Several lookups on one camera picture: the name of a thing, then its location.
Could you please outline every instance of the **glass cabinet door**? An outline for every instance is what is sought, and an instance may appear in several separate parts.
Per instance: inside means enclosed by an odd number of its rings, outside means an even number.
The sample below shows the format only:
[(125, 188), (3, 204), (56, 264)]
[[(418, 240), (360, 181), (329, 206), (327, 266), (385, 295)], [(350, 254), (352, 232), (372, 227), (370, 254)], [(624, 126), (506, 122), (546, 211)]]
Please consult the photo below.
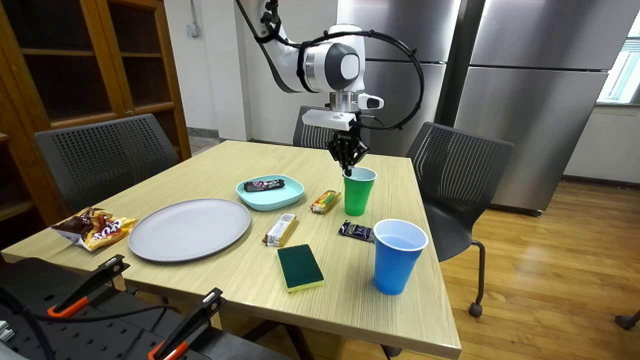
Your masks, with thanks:
[(134, 111), (169, 104), (172, 98), (158, 34), (163, 3), (111, 0), (108, 11)]
[(111, 113), (84, 0), (3, 0), (51, 122)]

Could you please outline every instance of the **refrigerator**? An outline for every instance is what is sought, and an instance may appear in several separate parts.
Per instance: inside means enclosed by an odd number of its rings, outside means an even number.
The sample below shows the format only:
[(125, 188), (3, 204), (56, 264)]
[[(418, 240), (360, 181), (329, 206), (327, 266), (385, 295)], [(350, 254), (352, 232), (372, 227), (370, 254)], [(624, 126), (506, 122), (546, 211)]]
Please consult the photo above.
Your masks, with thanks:
[(438, 122), (514, 142), (494, 206), (543, 215), (640, 4), (479, 0), (475, 7), (480, 18), (469, 65), (459, 67), (464, 75), (459, 107)]
[[(403, 131), (372, 131), (362, 139), (372, 152), (406, 155), (423, 122), (434, 122), (460, 0), (338, 0), (338, 24), (391, 34), (416, 50), (425, 73), (420, 113)], [(418, 79), (412, 65), (392, 46), (366, 41), (368, 94), (385, 98), (385, 111), (370, 113), (377, 122), (394, 124), (404, 118), (418, 98)]]

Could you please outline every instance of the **chair back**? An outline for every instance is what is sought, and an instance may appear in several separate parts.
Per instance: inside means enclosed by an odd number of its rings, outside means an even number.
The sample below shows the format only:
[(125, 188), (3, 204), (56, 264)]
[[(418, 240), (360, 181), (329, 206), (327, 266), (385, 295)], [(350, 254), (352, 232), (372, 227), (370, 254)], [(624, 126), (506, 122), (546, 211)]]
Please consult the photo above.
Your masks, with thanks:
[(438, 206), (466, 231), (490, 206), (514, 144), (425, 122), (409, 157), (426, 206)]
[(153, 115), (35, 136), (71, 211), (92, 206), (179, 163), (176, 148)]
[(329, 128), (306, 126), (303, 122), (303, 115), (314, 111), (313, 107), (301, 107), (296, 133), (295, 133), (295, 146), (303, 148), (327, 148), (327, 144), (335, 139), (335, 133)]

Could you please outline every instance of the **green cup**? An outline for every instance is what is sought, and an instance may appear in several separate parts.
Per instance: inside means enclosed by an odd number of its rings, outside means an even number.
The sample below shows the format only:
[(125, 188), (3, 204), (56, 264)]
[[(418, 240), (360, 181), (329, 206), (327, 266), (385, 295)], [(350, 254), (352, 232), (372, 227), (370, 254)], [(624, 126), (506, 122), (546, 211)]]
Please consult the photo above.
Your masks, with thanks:
[(344, 215), (362, 217), (368, 197), (372, 194), (377, 172), (370, 169), (354, 169), (352, 177), (344, 177)]

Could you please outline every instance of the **blue cup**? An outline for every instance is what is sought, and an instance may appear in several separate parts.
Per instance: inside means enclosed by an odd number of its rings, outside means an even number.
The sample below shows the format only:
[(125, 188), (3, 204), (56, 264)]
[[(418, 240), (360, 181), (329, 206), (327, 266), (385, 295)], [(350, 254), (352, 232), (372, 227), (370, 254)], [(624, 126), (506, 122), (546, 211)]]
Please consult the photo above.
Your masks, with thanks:
[(429, 245), (426, 232), (412, 223), (386, 219), (374, 227), (377, 270), (374, 287), (397, 297), (404, 291), (418, 257)]

